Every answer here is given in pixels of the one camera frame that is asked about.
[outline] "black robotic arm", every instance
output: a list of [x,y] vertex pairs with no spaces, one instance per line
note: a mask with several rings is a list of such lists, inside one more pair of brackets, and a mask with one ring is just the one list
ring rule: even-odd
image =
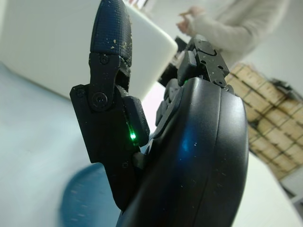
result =
[[89,158],[104,165],[121,209],[117,227],[231,226],[246,181],[248,136],[220,54],[199,37],[190,41],[149,140],[141,102],[127,94],[132,39],[122,0],[101,1],[90,51],[90,83],[70,95]]

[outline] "blue circular mat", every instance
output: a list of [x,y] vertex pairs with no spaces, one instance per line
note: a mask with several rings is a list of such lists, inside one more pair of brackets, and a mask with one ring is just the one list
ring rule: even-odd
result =
[[83,169],[68,183],[60,208],[64,227],[115,227],[119,214],[102,164]]

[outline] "black plastic housing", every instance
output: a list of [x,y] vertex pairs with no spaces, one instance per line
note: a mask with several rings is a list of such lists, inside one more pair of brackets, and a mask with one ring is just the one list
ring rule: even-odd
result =
[[148,168],[117,227],[232,225],[248,166],[243,102],[200,78],[180,92],[177,111],[150,142]]

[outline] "white sweater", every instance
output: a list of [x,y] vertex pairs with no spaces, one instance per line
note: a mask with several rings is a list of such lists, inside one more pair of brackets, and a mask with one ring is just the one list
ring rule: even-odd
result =
[[221,52],[230,68],[271,34],[283,19],[290,0],[236,0],[216,19],[200,14],[187,34],[204,36]]

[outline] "wooden crate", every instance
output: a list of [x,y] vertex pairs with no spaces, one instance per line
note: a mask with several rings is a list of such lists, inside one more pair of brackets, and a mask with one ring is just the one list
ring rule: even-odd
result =
[[285,114],[277,108],[268,111],[265,114],[265,117],[276,126],[280,126],[290,119],[289,115]]
[[288,119],[288,121],[281,125],[280,129],[293,140],[297,140],[303,136],[303,128],[294,119]]
[[300,138],[296,141],[296,143],[297,143],[299,146],[302,146],[302,147],[303,147],[303,136],[300,137]]
[[303,165],[303,148],[294,144],[285,152],[293,161],[299,165]]
[[230,80],[228,84],[230,84],[233,87],[235,94],[241,98],[245,97],[250,91],[250,88],[246,86],[244,83],[242,83],[236,77],[233,77],[233,79]]
[[256,141],[251,143],[250,149],[253,150],[256,154],[261,153],[268,160],[272,160],[275,157],[280,155],[280,151],[272,145],[267,139],[264,137],[260,137]]
[[303,107],[293,114],[293,118],[303,125]]
[[287,150],[294,143],[290,138],[288,138],[283,131],[278,128],[274,128],[268,132],[265,137],[273,144],[276,145],[281,150]]
[[250,107],[247,103],[244,103],[246,110],[246,117],[248,122],[253,122],[260,118],[260,114],[255,111],[252,107]]
[[267,112],[272,105],[254,91],[250,91],[243,100],[261,114]]
[[302,107],[303,107],[302,103],[293,99],[286,99],[278,105],[278,108],[284,111],[288,115],[293,115]]
[[246,78],[248,77],[250,74],[252,73],[252,70],[249,66],[247,65],[240,65],[236,66],[233,70],[232,70],[232,74],[235,75],[238,78]]
[[248,125],[248,138],[249,138],[250,143],[257,140],[260,136],[261,135],[257,130],[255,130],[250,125]]
[[275,175],[278,180],[281,180],[283,177],[287,175],[287,172],[283,171],[280,167],[275,165],[274,163],[268,163],[268,167],[271,172]]
[[286,172],[297,167],[297,164],[284,154],[279,155],[272,162]]
[[234,78],[234,75],[232,75],[232,74],[228,74],[228,75],[225,77],[225,81],[226,81],[226,83],[228,84],[228,83],[229,83],[229,81],[231,81],[233,78]]
[[251,70],[248,66],[243,67],[235,75],[254,90],[258,90],[267,81],[263,76]]
[[285,94],[278,90],[270,82],[263,83],[261,87],[257,89],[257,92],[273,105],[278,105],[283,100],[285,100]]
[[245,67],[246,65],[243,63],[238,63],[236,64],[235,67],[233,67],[233,69],[231,70],[231,74],[236,75],[243,67]]
[[257,126],[257,130],[262,134],[266,135],[270,131],[272,131],[276,126],[272,124],[269,120],[266,118],[262,118]]

